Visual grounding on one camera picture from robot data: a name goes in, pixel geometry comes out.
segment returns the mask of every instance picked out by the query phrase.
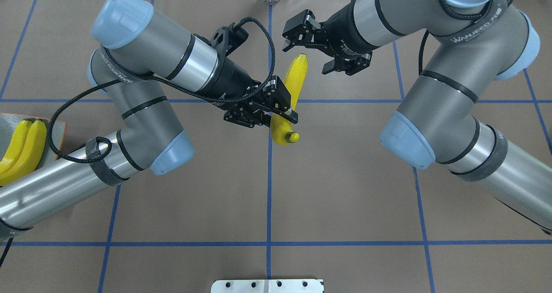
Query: blue tape line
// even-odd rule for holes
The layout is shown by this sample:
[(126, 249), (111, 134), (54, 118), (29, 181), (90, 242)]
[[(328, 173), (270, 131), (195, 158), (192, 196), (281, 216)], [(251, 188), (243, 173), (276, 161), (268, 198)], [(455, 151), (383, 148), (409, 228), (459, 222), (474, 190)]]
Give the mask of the blue tape line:
[(12, 61), (9, 64), (8, 72), (6, 73), (6, 78), (4, 78), (4, 84), (2, 84), (2, 89), (0, 89), (0, 99), (2, 99), (2, 96), (4, 95), (4, 91), (8, 86), (9, 76), (12, 73), (13, 65), (16, 63), (17, 54), (19, 53), (19, 49), (21, 48), (23, 38), (25, 37), (25, 33), (27, 32), (27, 27), (29, 26), (29, 23), (31, 21), (31, 16), (33, 15), (36, 2), (38, 2), (38, 0), (33, 1), (33, 5), (31, 6), (29, 15), (27, 16), (27, 20), (25, 21), (25, 26), (23, 26), (23, 30), (21, 31), (21, 35), (19, 36), (19, 41), (17, 42), (16, 50), (14, 51)]
[(422, 226), (423, 247), (424, 247), (424, 251), (426, 252), (427, 275), (430, 278), (431, 293), (435, 293), (435, 283), (433, 281), (433, 269), (431, 268), (430, 246), (427, 240), (426, 220), (423, 214), (422, 195), (420, 193), (420, 182), (418, 181), (418, 171), (414, 167), (412, 167), (412, 171), (414, 172), (414, 181), (416, 183), (416, 196), (418, 199), (418, 212), (420, 213), (420, 224)]
[(266, 246), (267, 243), (264, 241), (260, 242), (111, 242), (111, 247), (113, 246), (150, 246), (150, 247), (219, 247), (219, 246)]
[(98, 285), (98, 293), (103, 291), (103, 283), (105, 279), (105, 272), (107, 271), (107, 262), (109, 259), (109, 250), (111, 248), (111, 238), (113, 236), (113, 226), (115, 226), (115, 218), (117, 214), (117, 206), (119, 204), (119, 194), (121, 193), (121, 185), (117, 185), (115, 190), (115, 198), (113, 199), (113, 208), (111, 211), (111, 220), (109, 221), (109, 230), (107, 233), (107, 242), (105, 243), (104, 260), (102, 264), (102, 272), (100, 273), (100, 281)]
[[(405, 92), (402, 87), (401, 67), (398, 61), (397, 44), (395, 42), (393, 42), (393, 51), (395, 52), (395, 63), (397, 66), (398, 86), (401, 91), (401, 98), (404, 99)], [(416, 197), (418, 200), (418, 213), (420, 214), (420, 225), (422, 228), (423, 249), (426, 253), (427, 275), (430, 281), (431, 293), (435, 293), (435, 282), (433, 281), (433, 269), (431, 267), (430, 246), (427, 242), (426, 220), (423, 214), (422, 195), (420, 193), (420, 182), (418, 181), (418, 170), (412, 167), (412, 172), (414, 173), (414, 182), (416, 183)]]
[(275, 241), (272, 246), (423, 246), (422, 241)]
[[(272, 4), (268, 6), (268, 34), (272, 37)], [(268, 70), (272, 65), (272, 51), (268, 46)], [(267, 279), (272, 277), (272, 137), (268, 130), (268, 171), (267, 171)]]
[(549, 240), (450, 240), (428, 241), (430, 246), (484, 246), (486, 244), (552, 244)]
[(405, 90), (404, 87), (402, 87), (402, 74), (401, 74), (401, 65), (398, 61), (398, 50), (397, 50), (397, 43), (393, 41), (393, 52), (395, 54), (395, 66), (397, 68), (397, 76), (398, 76), (398, 88), (401, 92), (401, 98), (405, 98)]
[(535, 104), (536, 113), (539, 116), (540, 126), (542, 126), (543, 128), (544, 138), (546, 139), (546, 143), (548, 144), (548, 149), (550, 150), (550, 154), (552, 154), (552, 142), (550, 142), (550, 137), (548, 136), (548, 130), (546, 129), (546, 124), (544, 123), (543, 115), (540, 112), (539, 104), (536, 101), (535, 91), (533, 90), (533, 85), (531, 84), (531, 79), (529, 78), (529, 73), (527, 73), (527, 69), (523, 69), (523, 74), (525, 75), (525, 79), (527, 80), (527, 86), (529, 87), (529, 91), (531, 92), (531, 97), (533, 97), (533, 103)]

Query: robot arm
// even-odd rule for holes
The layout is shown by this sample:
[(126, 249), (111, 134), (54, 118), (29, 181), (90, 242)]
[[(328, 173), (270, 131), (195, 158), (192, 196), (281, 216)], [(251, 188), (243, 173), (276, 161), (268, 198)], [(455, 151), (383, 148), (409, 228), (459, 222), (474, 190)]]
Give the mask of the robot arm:
[(103, 89), (113, 100), (125, 126), (2, 187), (0, 239), (144, 169), (163, 175), (189, 161), (194, 149), (158, 82), (211, 102), (226, 110), (225, 120), (242, 126), (270, 126), (268, 112), (296, 123), (290, 93), (277, 76), (254, 81), (226, 57), (247, 39), (242, 25), (250, 20), (223, 26), (207, 40), (148, 2), (107, 0), (91, 30), (102, 46), (91, 56), (88, 78), (92, 90)]
[(427, 29), (441, 46), (380, 136), (418, 169), (436, 161), (465, 181), (552, 231), (552, 169), (470, 113), (494, 79), (507, 79), (536, 57), (539, 37), (511, 0), (352, 0), (325, 22), (305, 10), (290, 19), (288, 44), (334, 57), (323, 73), (352, 75), (371, 52)]

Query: banana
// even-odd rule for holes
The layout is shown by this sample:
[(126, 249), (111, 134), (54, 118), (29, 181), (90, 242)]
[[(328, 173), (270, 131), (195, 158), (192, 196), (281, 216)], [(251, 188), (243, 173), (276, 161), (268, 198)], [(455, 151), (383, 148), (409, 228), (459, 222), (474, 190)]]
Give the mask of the banana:
[(6, 171), (16, 164), (17, 159), (23, 151), (27, 132), (29, 132), (29, 128), (32, 124), (33, 121), (27, 118), (21, 120), (19, 124), (17, 124), (12, 135), (12, 140), (9, 142), (8, 150), (4, 154), (2, 161), (0, 161), (0, 175), (6, 173)]
[[(292, 110), (295, 110), (295, 106), (297, 105), (308, 68), (309, 61), (307, 55), (299, 54), (292, 61), (284, 77), (284, 85), (292, 95)], [(272, 136), (272, 140), (280, 145), (288, 145), (299, 140), (299, 134), (293, 131), (292, 123), (276, 114), (273, 114), (270, 118), (270, 135)]]
[(4, 186), (33, 172), (44, 152), (46, 144), (46, 124), (42, 120), (35, 120), (29, 128), (25, 145), (16, 163), (5, 173), (0, 175), (0, 186)]

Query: yellow banana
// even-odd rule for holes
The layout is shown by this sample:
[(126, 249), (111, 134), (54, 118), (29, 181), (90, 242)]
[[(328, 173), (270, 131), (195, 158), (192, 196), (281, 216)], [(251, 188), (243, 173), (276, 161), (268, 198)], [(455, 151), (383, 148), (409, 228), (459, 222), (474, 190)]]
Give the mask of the yellow banana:
[[(308, 68), (309, 61), (307, 55), (299, 54), (292, 61), (284, 77), (284, 85), (292, 95), (292, 110), (295, 110), (295, 106), (297, 105)], [(299, 134), (293, 131), (292, 123), (276, 114), (272, 114), (270, 118), (270, 135), (272, 136), (272, 140), (280, 145), (288, 145), (299, 140)]]
[(42, 120), (35, 120), (29, 128), (25, 145), (16, 163), (8, 171), (0, 175), (0, 186), (4, 186), (33, 172), (38, 166), (40, 158), (42, 158), (45, 143), (46, 124)]
[(9, 142), (8, 150), (6, 150), (4, 158), (0, 161), (0, 176), (16, 164), (17, 159), (23, 151), (27, 132), (29, 132), (29, 128), (32, 124), (32, 120), (26, 118), (17, 124), (12, 135), (12, 140)]

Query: silver arm segment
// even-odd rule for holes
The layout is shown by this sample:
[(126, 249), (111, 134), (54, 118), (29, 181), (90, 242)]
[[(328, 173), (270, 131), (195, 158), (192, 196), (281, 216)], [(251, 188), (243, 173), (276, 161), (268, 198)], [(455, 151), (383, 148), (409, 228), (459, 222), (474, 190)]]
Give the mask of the silver arm segment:
[[(311, 41), (292, 42), (359, 59), (428, 29), (441, 46), (381, 133), (382, 145), (419, 169), (434, 161), (443, 164), (550, 234), (552, 169), (470, 115), (493, 79), (509, 78), (530, 65), (538, 52), (538, 35), (527, 16), (507, 0), (473, 0), (471, 6), (466, 4), (470, 0), (447, 1), (457, 3), (452, 10), (461, 14), (484, 11), (487, 2), (489, 13), (474, 24), (452, 18), (438, 0), (353, 0), (320, 23)], [(296, 16), (286, 24), (286, 39), (297, 21), (301, 18)], [(327, 39), (325, 49), (312, 44), (321, 42), (317, 34)], [(347, 73), (357, 71), (349, 67)]]

